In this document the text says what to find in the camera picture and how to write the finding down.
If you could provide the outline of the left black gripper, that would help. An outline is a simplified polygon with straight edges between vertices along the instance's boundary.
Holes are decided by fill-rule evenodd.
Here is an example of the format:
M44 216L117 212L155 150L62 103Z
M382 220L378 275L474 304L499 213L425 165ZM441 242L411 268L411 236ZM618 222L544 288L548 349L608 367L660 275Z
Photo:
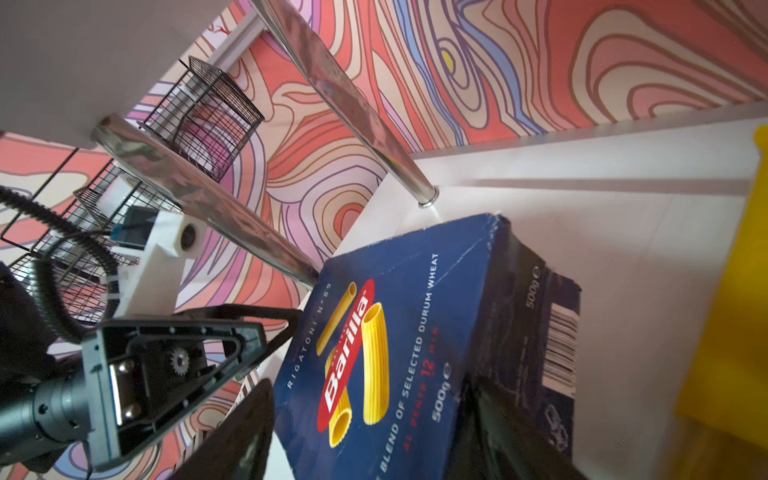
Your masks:
M160 442L290 339L300 318L298 309L225 304L99 324L81 343L93 469ZM274 423L274 389L264 379L170 479L263 479Z

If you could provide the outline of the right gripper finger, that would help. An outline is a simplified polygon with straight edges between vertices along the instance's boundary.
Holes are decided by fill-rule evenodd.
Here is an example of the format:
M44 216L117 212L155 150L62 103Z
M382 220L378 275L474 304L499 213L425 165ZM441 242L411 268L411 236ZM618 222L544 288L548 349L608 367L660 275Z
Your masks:
M448 479L582 479L584 475L491 379L468 376L448 460Z

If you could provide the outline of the blue Barilla rigatoni box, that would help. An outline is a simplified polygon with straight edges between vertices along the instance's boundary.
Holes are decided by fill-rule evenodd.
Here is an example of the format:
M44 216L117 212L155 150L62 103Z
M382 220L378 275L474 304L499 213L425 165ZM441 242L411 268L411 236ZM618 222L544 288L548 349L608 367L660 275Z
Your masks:
M293 477L448 479L473 375L573 464L580 297L498 214L328 260L275 385Z

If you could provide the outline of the short yellow Pastatime bag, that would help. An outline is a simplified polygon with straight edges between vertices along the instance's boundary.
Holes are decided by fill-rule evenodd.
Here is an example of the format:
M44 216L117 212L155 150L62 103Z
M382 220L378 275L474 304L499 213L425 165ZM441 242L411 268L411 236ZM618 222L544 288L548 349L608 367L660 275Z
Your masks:
M761 156L725 271L677 411L767 447L767 127Z

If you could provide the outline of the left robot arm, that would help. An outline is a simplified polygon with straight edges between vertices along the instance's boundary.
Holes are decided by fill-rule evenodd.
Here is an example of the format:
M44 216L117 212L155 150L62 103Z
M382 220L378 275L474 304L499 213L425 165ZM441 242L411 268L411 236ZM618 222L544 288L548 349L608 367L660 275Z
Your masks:
M64 306L51 263L29 284L1 271L1 462L49 470L74 443L93 469L159 442L293 334L296 309L226 304L86 327Z

